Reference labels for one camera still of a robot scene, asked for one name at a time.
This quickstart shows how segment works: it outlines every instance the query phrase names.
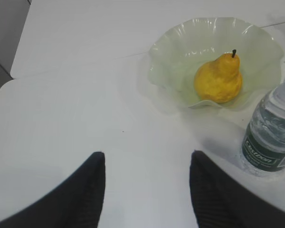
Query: water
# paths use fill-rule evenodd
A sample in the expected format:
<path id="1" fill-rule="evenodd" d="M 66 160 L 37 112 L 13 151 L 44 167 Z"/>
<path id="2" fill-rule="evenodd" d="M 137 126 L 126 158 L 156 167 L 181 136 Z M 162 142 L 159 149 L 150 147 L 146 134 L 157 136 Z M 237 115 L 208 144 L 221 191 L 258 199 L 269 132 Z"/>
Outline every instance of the water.
<path id="1" fill-rule="evenodd" d="M 259 177 L 285 170 L 285 81 L 256 107 L 240 153 L 243 169 Z"/>

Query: pear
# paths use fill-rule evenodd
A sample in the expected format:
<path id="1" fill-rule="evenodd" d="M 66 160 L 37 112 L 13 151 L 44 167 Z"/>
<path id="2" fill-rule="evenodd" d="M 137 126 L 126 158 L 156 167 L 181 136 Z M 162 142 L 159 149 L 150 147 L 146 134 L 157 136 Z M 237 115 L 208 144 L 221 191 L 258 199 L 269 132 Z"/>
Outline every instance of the pear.
<path id="1" fill-rule="evenodd" d="M 239 71 L 240 59 L 233 53 L 221 55 L 202 65 L 194 78 L 194 89 L 201 100 L 218 104 L 231 101 L 241 90 L 243 78 Z"/>

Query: bottle label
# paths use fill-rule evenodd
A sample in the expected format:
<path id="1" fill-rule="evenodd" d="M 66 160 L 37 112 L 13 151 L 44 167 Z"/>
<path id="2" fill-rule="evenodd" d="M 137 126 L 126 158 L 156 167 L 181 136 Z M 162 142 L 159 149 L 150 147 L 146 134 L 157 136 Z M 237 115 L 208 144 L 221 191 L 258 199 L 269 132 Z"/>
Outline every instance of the bottle label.
<path id="1" fill-rule="evenodd" d="M 285 168 L 285 153 L 271 151 L 260 145 L 252 135 L 250 125 L 242 143 L 244 157 L 258 169 L 275 172 Z"/>

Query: white table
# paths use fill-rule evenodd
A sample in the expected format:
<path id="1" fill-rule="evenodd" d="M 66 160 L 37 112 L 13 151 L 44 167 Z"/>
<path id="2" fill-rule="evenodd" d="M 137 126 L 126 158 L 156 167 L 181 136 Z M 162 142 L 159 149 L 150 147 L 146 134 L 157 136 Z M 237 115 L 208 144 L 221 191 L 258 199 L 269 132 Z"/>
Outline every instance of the white table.
<path id="1" fill-rule="evenodd" d="M 145 53 L 169 28 L 197 17 L 268 26 L 285 22 L 285 0 L 35 0 L 11 76 Z"/>
<path id="2" fill-rule="evenodd" d="M 198 3 L 183 2 L 179 7 L 165 1 L 157 4 L 147 1 L 95 2 L 95 7 L 98 6 L 95 19 L 102 18 L 100 9 L 102 12 L 105 9 L 110 9 L 111 13 L 123 12 L 115 14 L 122 19 L 111 18 L 104 21 L 104 25 L 110 26 L 109 22 L 112 22 L 116 27 L 118 21 L 127 21 L 125 18 L 140 18 L 142 25 L 146 23 L 140 26 L 145 29 L 144 37 L 141 33 L 137 35 L 124 29 L 124 36 L 128 34 L 125 38 L 132 38 L 124 41 L 123 47 L 118 43 L 122 42 L 120 34 L 116 45 L 100 45 L 96 52 L 89 49 L 89 42 L 79 42 L 75 35 L 74 39 L 59 39 L 68 31 L 68 24 L 64 21 L 68 18 L 68 10 L 72 12 L 72 1 L 65 5 L 61 3 L 60 10 L 56 1 L 51 6 L 47 4 L 37 0 L 32 2 L 15 59 L 14 75 L 25 78 L 8 82 L 0 91 L 0 220 L 48 193 L 98 150 L 105 152 L 107 175 L 100 228 L 197 227 L 188 183 L 190 154 L 194 149 L 204 150 L 246 188 L 285 210 L 285 178 L 280 183 L 257 180 L 241 172 L 236 166 L 237 160 L 232 158 L 256 104 L 240 113 L 212 108 L 207 108 L 206 114 L 205 109 L 179 110 L 145 77 L 147 55 L 136 51 L 146 51 L 167 28 L 192 17 L 176 19 L 174 14 L 168 14 L 168 9 L 178 9 L 178 15 L 182 15 L 180 12 L 183 10 L 187 11 L 188 16 L 188 6 Z M 90 12 L 91 8 L 85 4 L 88 1 L 82 1 L 83 8 L 72 7 L 77 11 Z M 276 12 L 280 4 L 269 3 L 276 7 L 272 12 Z M 157 17 L 153 16 L 151 20 L 139 14 L 139 9 L 146 13 L 149 10 L 146 6 L 154 5 L 163 6 L 161 14 L 166 15 L 162 16 L 165 18 L 164 28 Z M 135 6 L 136 11 L 129 12 L 125 6 Z M 39 29 L 47 30 L 48 26 L 48 33 L 41 39 L 36 35 L 28 43 L 24 41 L 29 37 L 27 34 L 37 32 L 36 28 L 28 27 L 32 20 L 43 17 L 47 21 L 55 14 L 61 15 L 56 19 L 65 26 L 61 31 L 54 32 L 54 37 L 49 39 L 50 29 L 56 31 L 57 27 L 44 23 L 44 27 Z M 227 12 L 222 11 L 218 16 L 230 16 L 225 14 Z M 243 14 L 242 18 L 253 18 L 253 15 L 256 12 L 251 9 L 249 16 L 245 18 Z M 89 13 L 83 13 L 79 18 L 88 16 Z M 79 25 L 76 20 L 68 23 L 74 31 L 78 29 L 78 35 L 84 34 L 84 28 L 76 27 Z M 156 23 L 154 32 L 147 32 L 147 25 Z M 259 25 L 266 25 L 266 18 L 260 17 Z M 285 24 L 266 30 L 285 50 Z M 113 39 L 108 33 L 102 38 L 103 44 Z M 40 42 L 45 40 L 48 42 L 41 45 Z M 108 55 L 100 56 L 102 48 L 108 51 Z M 218 132 L 226 132 L 229 137 L 224 138 Z"/>

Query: green glass bowl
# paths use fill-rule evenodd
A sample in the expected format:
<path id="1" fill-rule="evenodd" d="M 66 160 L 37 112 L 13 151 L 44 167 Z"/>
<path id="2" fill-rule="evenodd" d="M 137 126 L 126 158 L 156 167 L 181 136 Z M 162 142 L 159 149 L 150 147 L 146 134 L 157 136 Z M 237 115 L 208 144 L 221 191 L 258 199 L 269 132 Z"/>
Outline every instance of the green glass bowl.
<path id="1" fill-rule="evenodd" d="M 193 86 L 196 71 L 233 49 L 241 60 L 241 92 L 223 104 L 201 100 Z M 240 108 L 254 91 L 271 90 L 280 84 L 284 52 L 266 31 L 240 19 L 196 18 L 167 31 L 149 54 L 149 81 L 165 88 L 179 105 Z"/>

